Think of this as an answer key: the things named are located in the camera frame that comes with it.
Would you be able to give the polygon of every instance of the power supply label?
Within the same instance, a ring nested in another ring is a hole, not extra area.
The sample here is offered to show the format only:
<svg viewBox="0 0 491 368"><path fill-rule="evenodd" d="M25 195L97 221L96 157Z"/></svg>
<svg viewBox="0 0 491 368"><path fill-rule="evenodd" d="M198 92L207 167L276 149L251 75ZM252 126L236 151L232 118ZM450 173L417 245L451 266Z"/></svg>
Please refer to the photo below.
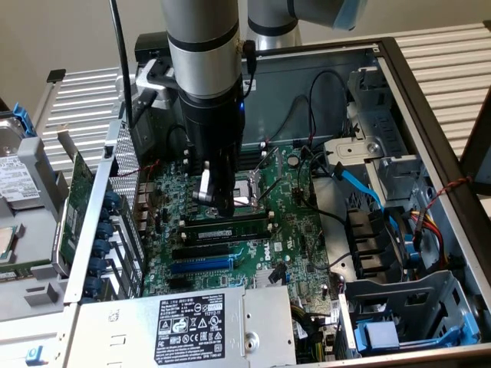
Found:
<svg viewBox="0 0 491 368"><path fill-rule="evenodd" d="M160 302L155 361L158 365L225 357L225 295Z"/></svg>

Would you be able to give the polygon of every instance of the white wall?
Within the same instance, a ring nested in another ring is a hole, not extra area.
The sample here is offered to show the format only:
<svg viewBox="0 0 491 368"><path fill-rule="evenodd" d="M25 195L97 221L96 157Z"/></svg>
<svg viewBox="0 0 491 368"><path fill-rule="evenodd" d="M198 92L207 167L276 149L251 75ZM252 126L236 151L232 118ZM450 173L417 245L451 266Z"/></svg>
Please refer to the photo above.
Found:
<svg viewBox="0 0 491 368"><path fill-rule="evenodd" d="M160 0L118 0L118 5L133 59L137 36L165 27ZM245 35L247 1L239 0L239 7ZM306 43L484 19L491 19L491 0L368 0L364 17L352 32L303 22L300 27ZM11 106L21 101L33 113L50 70L117 65L108 0L0 0L0 61L0 96Z"/></svg>

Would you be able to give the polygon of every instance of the screw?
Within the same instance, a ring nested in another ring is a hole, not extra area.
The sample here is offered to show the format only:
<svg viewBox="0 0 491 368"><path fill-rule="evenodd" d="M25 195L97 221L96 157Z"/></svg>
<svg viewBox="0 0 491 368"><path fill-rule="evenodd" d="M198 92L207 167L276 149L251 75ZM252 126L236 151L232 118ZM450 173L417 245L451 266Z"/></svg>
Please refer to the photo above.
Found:
<svg viewBox="0 0 491 368"><path fill-rule="evenodd" d="M367 150L369 153L376 153L378 151L378 145L376 143L369 143Z"/></svg>

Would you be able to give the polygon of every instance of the blue pcie slot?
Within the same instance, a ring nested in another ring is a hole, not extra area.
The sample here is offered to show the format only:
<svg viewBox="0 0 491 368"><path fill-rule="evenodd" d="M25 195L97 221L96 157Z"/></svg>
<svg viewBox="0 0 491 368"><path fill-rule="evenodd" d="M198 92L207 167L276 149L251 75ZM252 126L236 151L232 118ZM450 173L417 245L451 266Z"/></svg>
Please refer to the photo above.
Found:
<svg viewBox="0 0 491 368"><path fill-rule="evenodd" d="M170 265L173 274L185 274L186 272L199 272L210 270L233 269L233 259L229 257L210 258L199 261L180 262Z"/></svg>

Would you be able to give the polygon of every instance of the green motherboard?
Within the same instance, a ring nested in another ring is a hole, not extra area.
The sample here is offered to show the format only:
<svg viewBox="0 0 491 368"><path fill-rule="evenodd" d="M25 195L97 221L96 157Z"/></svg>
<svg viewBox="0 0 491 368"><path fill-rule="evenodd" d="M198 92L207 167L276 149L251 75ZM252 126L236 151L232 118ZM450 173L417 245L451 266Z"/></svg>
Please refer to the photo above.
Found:
<svg viewBox="0 0 491 368"><path fill-rule="evenodd" d="M57 230L57 234L61 236L58 243L60 245L59 252L69 264L73 263L74 260L75 249L84 224L93 184L94 176L91 170L82 155L76 153L70 192L65 203L63 220Z"/></svg>
<svg viewBox="0 0 491 368"><path fill-rule="evenodd" d="M218 218L216 210L193 203L191 194L199 177L188 176L180 164L171 163L164 166L161 172L156 172L153 181L160 197L155 199L152 195L151 202L153 210L164 215L159 231L151 222L147 229L149 264L144 296L180 292L168 284L168 280L176 277L186 279L189 287L183 291L237 286L257 288L265 286L265 282L269 284L268 275L278 264L283 263L292 302L300 304L306 311L327 314L330 311L329 297L323 297L321 290L323 285L329 283L328 273L314 269L307 254L308 249L316 264L325 264L327 261L325 246L318 241L321 233L320 218L307 207L298 205L292 195L292 190L297 186L297 169L287 163L287 158L292 156L300 158L300 150L292 146L280 146L277 156L273 155L270 163L260 170L259 188L262 192L278 179L278 166L281 166L282 178L258 206L236 209L234 216L245 216L250 221L226 224L223 219L224 224L207 226L206 232L191 235L186 232L185 241L182 219L188 222L208 219L213 222ZM239 172L236 181L247 175L247 172ZM301 179L301 184L305 196L308 192L307 175L308 170L304 168L301 178L305 181ZM266 222L270 224L269 233L264 231ZM189 241L194 242L190 245L220 243L213 236L223 234L234 235L233 240L228 242L229 252L234 258L233 269L173 274L172 265L176 262L172 256L173 251L185 248Z"/></svg>

